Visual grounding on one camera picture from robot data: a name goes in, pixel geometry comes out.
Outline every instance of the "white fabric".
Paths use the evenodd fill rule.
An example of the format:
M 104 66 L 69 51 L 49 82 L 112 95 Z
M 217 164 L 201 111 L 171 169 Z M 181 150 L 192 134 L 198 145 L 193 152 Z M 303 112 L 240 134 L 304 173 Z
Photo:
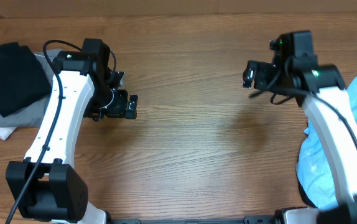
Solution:
M 0 128 L 0 139 L 6 140 L 16 127 Z

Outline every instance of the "white cloth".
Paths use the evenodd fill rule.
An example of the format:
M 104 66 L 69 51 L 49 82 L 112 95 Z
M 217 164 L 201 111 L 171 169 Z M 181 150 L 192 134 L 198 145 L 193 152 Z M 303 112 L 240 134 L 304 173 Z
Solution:
M 0 128 L 0 139 L 6 140 L 15 129 L 16 127 Z

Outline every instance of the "wrinkled blue fabric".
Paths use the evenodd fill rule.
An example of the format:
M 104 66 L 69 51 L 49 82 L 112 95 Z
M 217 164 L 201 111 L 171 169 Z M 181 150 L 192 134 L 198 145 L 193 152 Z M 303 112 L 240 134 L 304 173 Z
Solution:
M 347 92 L 350 96 L 351 110 L 357 122 L 357 77 L 351 82 Z M 308 136 L 300 148 L 299 162 L 296 167 L 297 178 L 316 207 L 320 209 L 336 207 L 332 173 L 317 132 L 310 120 L 304 133 Z

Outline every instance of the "black fabric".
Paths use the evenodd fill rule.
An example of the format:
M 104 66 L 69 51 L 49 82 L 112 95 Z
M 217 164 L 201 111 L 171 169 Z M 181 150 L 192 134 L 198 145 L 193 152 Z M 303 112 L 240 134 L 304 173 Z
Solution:
M 50 94 L 43 68 L 27 46 L 0 45 L 0 115 L 6 117 Z

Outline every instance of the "black base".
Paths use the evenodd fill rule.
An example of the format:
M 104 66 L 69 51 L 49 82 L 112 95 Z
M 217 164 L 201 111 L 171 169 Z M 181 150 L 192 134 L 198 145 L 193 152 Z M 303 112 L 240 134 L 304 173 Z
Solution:
M 114 224 L 269 224 L 272 215 L 248 216 L 245 218 L 217 218 L 205 220 L 154 220 L 140 221 L 139 219 L 113 220 Z

